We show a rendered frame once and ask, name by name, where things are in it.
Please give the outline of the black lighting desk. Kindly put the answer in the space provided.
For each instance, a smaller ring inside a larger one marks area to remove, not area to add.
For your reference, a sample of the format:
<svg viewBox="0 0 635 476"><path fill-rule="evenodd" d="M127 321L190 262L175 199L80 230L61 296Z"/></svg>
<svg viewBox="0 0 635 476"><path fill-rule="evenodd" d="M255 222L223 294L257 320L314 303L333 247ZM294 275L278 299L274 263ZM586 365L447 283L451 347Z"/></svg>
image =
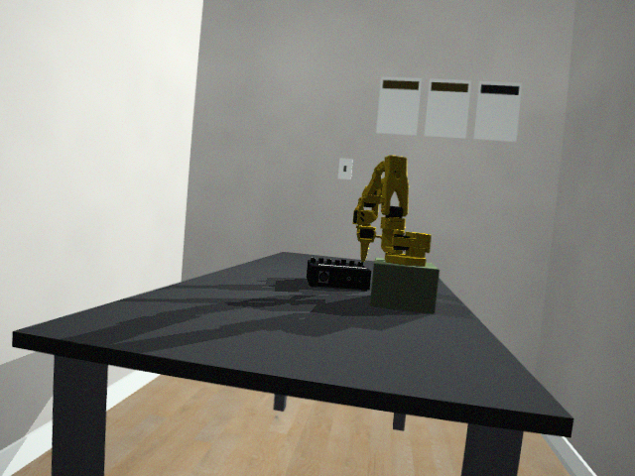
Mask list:
<svg viewBox="0 0 635 476"><path fill-rule="evenodd" d="M309 262L310 261L310 262ZM371 270L363 266L363 262L323 258L308 260L307 279L311 287L328 287L342 289L370 290ZM311 272L312 265L312 272ZM352 269L352 270L351 270Z"/></svg>

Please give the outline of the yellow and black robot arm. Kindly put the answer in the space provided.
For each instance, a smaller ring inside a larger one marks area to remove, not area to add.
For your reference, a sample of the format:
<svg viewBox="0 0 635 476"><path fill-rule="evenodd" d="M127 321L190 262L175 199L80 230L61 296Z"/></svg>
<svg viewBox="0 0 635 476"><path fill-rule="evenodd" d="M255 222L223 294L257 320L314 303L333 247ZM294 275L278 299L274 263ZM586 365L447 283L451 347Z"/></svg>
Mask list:
<svg viewBox="0 0 635 476"><path fill-rule="evenodd" d="M407 158L387 156L384 159L385 161L375 167L369 185L364 188L362 197L358 199L358 204L353 211L352 224L361 226L374 222L378 217L378 207L381 204L381 213L386 215L385 218L381 217L380 226L382 228L381 248L385 252L386 263L425 266L427 241L430 235L404 231L406 219L402 216L405 217L408 214L409 197ZM383 172L385 177L381 178ZM394 191L399 200L399 207L390 206ZM364 207L372 207L372 209L364 210ZM405 254L403 254L404 250L406 250Z"/></svg>

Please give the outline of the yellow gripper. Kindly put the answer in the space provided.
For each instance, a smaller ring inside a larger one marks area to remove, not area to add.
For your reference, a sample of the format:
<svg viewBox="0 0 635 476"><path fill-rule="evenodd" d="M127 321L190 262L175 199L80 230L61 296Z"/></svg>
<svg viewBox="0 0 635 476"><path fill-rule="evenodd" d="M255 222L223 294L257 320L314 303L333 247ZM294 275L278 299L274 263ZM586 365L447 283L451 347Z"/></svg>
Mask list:
<svg viewBox="0 0 635 476"><path fill-rule="evenodd" d="M357 239L358 241L360 241L361 262L364 262L367 256L369 243L373 243L375 238L382 238L382 236L376 236L375 234L376 228L371 227L370 224L356 226L356 228L357 228Z"/></svg>

